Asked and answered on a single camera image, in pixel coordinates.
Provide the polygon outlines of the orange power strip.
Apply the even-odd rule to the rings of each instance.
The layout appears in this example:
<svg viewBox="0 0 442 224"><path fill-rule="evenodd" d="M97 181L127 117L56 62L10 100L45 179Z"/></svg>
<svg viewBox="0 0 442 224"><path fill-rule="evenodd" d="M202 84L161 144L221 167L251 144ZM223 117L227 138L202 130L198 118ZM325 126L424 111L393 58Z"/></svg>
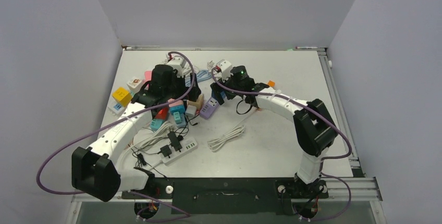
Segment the orange power strip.
<svg viewBox="0 0 442 224"><path fill-rule="evenodd" d="M272 80L269 80L269 81L267 82L267 85L269 85L270 87L274 88L274 87L275 87L275 82L272 81Z"/></svg>

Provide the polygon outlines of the purple USB power strip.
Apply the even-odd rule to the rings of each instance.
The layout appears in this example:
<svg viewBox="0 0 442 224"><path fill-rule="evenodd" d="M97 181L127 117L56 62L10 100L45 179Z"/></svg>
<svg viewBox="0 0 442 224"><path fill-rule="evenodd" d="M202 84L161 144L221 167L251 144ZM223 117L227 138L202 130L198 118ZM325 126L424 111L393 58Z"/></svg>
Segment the purple USB power strip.
<svg viewBox="0 0 442 224"><path fill-rule="evenodd" d="M210 97L207 102L202 106L199 116L203 119L209 119L218 107L219 102L216 99Z"/></svg>

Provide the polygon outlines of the black power adapter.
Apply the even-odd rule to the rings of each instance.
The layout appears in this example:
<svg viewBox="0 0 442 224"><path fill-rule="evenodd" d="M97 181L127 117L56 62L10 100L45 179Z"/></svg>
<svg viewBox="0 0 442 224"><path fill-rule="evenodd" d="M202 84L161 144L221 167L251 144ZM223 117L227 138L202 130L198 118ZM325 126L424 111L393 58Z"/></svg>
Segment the black power adapter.
<svg viewBox="0 0 442 224"><path fill-rule="evenodd" d="M180 143L180 138L177 137L176 133L174 131L171 131L167 134L171 146L174 148L175 151L179 152L182 149L182 145Z"/></svg>

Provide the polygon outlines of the white USB power strip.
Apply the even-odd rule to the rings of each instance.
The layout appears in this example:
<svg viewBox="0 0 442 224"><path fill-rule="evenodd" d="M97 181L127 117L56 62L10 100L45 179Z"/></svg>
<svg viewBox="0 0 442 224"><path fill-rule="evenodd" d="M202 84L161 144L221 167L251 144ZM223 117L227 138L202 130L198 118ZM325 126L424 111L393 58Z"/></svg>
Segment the white USB power strip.
<svg viewBox="0 0 442 224"><path fill-rule="evenodd" d="M161 161L164 165L170 166L172 163L177 161L178 159L184 157L187 154L190 154L192 151L199 147L195 138L188 138L181 141L182 148L176 151L174 148L171 150L171 154L168 156L164 156L160 154Z"/></svg>

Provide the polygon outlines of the blue cube socket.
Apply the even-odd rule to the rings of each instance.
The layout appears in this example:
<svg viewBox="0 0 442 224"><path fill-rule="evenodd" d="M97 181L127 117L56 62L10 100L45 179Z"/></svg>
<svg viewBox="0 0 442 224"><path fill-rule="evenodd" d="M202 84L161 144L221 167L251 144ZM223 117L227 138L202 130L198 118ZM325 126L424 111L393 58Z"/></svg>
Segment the blue cube socket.
<svg viewBox="0 0 442 224"><path fill-rule="evenodd" d="M221 98L224 100L224 99L226 98L225 91L221 91L221 92L220 92L220 96L221 96Z"/></svg>

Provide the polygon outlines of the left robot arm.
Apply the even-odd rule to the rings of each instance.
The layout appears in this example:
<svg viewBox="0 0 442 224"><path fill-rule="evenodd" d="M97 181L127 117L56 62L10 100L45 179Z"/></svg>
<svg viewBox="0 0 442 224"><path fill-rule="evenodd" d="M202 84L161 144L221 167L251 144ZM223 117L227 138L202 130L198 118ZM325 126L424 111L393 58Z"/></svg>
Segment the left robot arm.
<svg viewBox="0 0 442 224"><path fill-rule="evenodd" d="M117 192L135 190L142 198L151 197L155 183L152 173L143 168L119 168L117 162L135 135L152 119L152 114L169 102L201 91L195 76L186 85L179 67L156 65L150 81L145 82L127 105L121 117L87 148L78 147L71 156L71 184L104 202Z"/></svg>

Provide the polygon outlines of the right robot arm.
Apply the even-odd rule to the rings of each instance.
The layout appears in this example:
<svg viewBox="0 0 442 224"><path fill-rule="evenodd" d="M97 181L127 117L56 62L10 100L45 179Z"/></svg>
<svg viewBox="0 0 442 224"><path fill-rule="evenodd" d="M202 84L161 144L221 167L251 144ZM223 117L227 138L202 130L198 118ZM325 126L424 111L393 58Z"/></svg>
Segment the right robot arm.
<svg viewBox="0 0 442 224"><path fill-rule="evenodd" d="M293 122L298 144L303 150L294 189L301 197L313 193L314 182L320 177L321 159L338 135L325 104L320 99L294 99L268 84L256 83L243 65L228 68L217 65L212 68L211 75L218 73L221 77L214 78L211 89L212 97L220 105L239 96L251 107L269 110Z"/></svg>

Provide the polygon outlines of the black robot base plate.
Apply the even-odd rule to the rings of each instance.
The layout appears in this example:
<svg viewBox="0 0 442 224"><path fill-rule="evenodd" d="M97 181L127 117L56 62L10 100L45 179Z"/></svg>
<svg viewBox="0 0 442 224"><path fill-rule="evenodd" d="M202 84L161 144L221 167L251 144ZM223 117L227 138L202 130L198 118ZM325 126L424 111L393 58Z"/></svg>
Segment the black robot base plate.
<svg viewBox="0 0 442 224"><path fill-rule="evenodd" d="M306 211L317 198L329 197L324 180L305 185L294 178L157 178L135 194L123 192L125 200L142 195L170 200L172 214L182 209L189 214L291 215Z"/></svg>

